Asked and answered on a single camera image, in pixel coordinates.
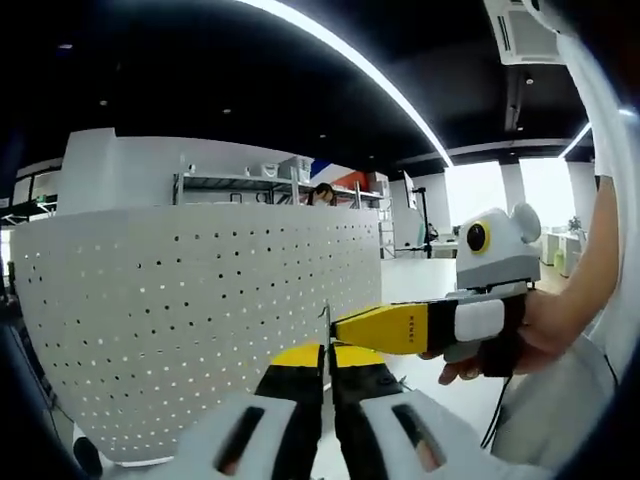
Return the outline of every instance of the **white perforated panel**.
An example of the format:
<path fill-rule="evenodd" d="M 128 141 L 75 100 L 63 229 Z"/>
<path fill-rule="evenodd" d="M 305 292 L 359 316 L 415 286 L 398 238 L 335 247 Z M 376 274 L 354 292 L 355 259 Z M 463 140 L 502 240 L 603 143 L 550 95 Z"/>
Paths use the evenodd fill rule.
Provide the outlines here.
<path fill-rule="evenodd" d="M 61 216 L 12 239 L 27 328 L 62 407 L 116 462 L 180 431 L 269 359 L 380 302 L 375 212 L 192 205 Z"/>

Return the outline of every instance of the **led light strip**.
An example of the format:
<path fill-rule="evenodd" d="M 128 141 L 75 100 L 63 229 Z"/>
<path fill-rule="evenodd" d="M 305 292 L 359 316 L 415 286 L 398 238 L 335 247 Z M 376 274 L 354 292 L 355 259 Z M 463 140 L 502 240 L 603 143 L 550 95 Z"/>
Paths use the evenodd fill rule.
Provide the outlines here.
<path fill-rule="evenodd" d="M 400 93 L 400 91 L 378 70 L 373 66 L 369 60 L 364 58 L 357 50 L 348 45 L 344 40 L 335 35 L 334 33 L 327 30 L 325 27 L 320 25 L 319 23 L 311 20 L 309 17 L 303 15 L 297 10 L 283 5 L 282 3 L 276 2 L 275 0 L 236 0 L 240 3 L 245 3 L 247 5 L 251 5 L 252 7 L 259 8 L 264 10 L 265 12 L 269 12 L 276 17 L 282 18 L 287 22 L 295 25 L 296 27 L 304 30 L 305 32 L 313 35 L 318 40 L 329 45 L 331 48 L 336 50 L 338 53 L 343 55 L 347 60 L 357 66 L 360 70 L 366 73 L 369 78 L 371 78 L 374 82 L 380 86 L 387 94 L 395 100 L 395 102 L 402 108 L 409 118 L 415 122 L 422 133 L 429 139 L 431 145 L 438 151 L 442 159 L 445 161 L 447 166 L 453 167 L 453 162 L 449 155 L 447 155 L 447 151 L 444 149 L 442 143 L 436 136 L 436 134 L 431 130 L 429 125 L 422 119 L 420 114 L 413 108 L 413 105 L 409 103 L 409 101 Z"/>
<path fill-rule="evenodd" d="M 582 128 L 582 130 L 580 130 L 580 133 L 578 133 L 576 138 L 574 138 L 573 141 L 567 146 L 567 148 L 565 148 L 564 151 L 560 155 L 558 155 L 558 159 L 563 159 L 564 160 L 565 157 L 569 154 L 569 152 L 571 150 L 573 150 L 578 143 L 580 143 L 580 140 L 582 140 L 584 138 L 584 136 L 587 133 L 589 133 L 590 130 L 591 130 L 591 122 L 588 122 Z"/>

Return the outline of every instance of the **black ceiling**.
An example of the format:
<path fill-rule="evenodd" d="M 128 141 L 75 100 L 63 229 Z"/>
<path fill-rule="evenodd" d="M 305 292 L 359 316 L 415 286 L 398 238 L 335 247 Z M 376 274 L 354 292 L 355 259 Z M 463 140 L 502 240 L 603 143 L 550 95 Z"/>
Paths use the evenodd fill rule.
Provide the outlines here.
<path fill-rule="evenodd" d="M 388 173 L 397 160 L 433 151 L 359 69 L 254 7 L 233 0 L 57 3 L 65 5 L 5 15 L 22 49 L 5 58 L 18 81 L 5 87 L 3 103 L 26 133 L 23 165 L 62 156 L 70 131 L 108 126 L 118 135 L 246 143 Z M 500 63 L 482 0 L 283 3 L 376 65 L 446 148 L 570 138 L 585 122 L 564 67 Z M 514 85 L 522 88 L 521 111 L 507 125 Z M 509 160 L 508 151 L 495 155 Z M 408 168 L 421 174 L 440 165 Z"/>

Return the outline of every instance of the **hand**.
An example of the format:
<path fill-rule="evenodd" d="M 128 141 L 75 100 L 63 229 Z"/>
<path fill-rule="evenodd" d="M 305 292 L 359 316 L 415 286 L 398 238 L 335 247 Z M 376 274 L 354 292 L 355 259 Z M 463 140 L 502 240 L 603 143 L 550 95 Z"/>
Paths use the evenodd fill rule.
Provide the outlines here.
<path fill-rule="evenodd" d="M 554 362 L 571 346 L 580 335 L 582 328 L 576 327 L 570 305 L 560 295 L 533 290 L 527 294 L 526 313 L 519 329 L 525 341 L 524 351 L 516 372 L 518 374 L 540 370 Z M 442 354 L 424 353 L 423 359 L 431 359 Z M 463 380 L 473 380 L 480 375 L 476 358 L 445 365 L 438 382 L 449 385 L 458 376 Z"/>

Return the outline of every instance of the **air conditioner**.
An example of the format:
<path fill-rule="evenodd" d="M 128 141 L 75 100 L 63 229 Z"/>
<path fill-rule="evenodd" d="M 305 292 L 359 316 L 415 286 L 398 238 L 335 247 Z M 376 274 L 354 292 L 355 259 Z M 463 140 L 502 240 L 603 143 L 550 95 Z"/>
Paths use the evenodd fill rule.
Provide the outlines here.
<path fill-rule="evenodd" d="M 538 23 L 522 0 L 484 0 L 484 5 L 503 64 L 564 64 L 556 34 Z"/>

